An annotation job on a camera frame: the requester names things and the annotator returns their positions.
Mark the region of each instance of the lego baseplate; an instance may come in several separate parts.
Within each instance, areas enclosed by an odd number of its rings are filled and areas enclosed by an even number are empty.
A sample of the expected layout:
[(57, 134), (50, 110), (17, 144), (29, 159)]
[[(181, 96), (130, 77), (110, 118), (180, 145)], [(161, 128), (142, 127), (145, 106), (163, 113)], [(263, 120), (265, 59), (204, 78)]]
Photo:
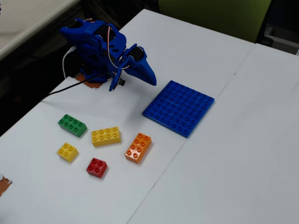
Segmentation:
[(170, 81), (143, 115), (188, 138), (214, 98)]

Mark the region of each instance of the yellow lego brick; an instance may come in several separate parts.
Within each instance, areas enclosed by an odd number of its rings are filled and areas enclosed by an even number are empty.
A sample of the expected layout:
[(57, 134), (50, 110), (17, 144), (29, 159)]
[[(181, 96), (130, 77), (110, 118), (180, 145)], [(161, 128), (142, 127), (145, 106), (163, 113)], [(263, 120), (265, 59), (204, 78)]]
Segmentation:
[(103, 146), (120, 141), (121, 137), (118, 127), (111, 127), (92, 132), (93, 146)]
[(74, 146), (65, 143), (64, 146), (58, 150), (57, 154), (64, 160), (71, 162), (78, 154), (78, 150)]

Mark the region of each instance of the red lego brick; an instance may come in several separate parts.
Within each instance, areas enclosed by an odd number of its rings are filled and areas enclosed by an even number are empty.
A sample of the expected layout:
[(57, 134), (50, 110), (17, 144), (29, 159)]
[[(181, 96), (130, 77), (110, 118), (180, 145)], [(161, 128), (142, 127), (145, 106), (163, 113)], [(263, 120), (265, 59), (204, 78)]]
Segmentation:
[(93, 176), (101, 178), (107, 168), (106, 162), (93, 158), (86, 171)]

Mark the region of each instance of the green lego brick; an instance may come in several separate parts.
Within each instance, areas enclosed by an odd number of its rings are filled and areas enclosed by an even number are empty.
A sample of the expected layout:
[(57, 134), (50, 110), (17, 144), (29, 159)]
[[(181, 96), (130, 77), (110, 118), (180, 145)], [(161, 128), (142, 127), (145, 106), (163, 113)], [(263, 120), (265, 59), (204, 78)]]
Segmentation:
[(76, 135), (77, 137), (80, 137), (87, 129), (86, 125), (83, 122), (74, 119), (68, 114), (64, 115), (64, 117), (60, 119), (58, 124), (61, 128)]

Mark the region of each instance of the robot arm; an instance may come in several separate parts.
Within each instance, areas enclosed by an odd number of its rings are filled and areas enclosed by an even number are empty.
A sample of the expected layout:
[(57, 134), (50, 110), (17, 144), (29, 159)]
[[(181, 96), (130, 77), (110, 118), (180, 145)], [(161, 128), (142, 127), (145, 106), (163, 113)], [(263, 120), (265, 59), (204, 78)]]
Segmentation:
[(110, 75), (93, 79), (93, 82), (104, 83), (112, 77), (111, 91), (118, 84), (124, 85), (121, 72), (125, 70), (129, 75), (151, 85), (157, 84), (155, 74), (146, 61), (144, 49), (137, 44), (126, 49), (126, 37), (113, 24), (76, 19), (74, 24), (63, 27), (60, 32), (70, 44), (77, 47), (84, 64), (81, 71), (86, 79), (111, 71), (113, 73)]

